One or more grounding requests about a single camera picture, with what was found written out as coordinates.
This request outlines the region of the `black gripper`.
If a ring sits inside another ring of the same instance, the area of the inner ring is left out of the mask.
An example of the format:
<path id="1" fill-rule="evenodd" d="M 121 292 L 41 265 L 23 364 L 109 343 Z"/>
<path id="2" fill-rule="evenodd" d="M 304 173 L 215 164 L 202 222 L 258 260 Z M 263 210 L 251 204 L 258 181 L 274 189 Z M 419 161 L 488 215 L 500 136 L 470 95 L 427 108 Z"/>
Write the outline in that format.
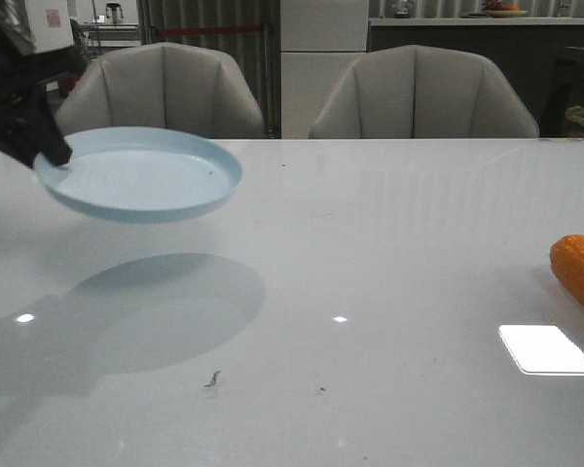
<path id="1" fill-rule="evenodd" d="M 86 68 L 65 1 L 0 1 L 0 151 L 29 168 L 69 162 L 47 84 Z"/>

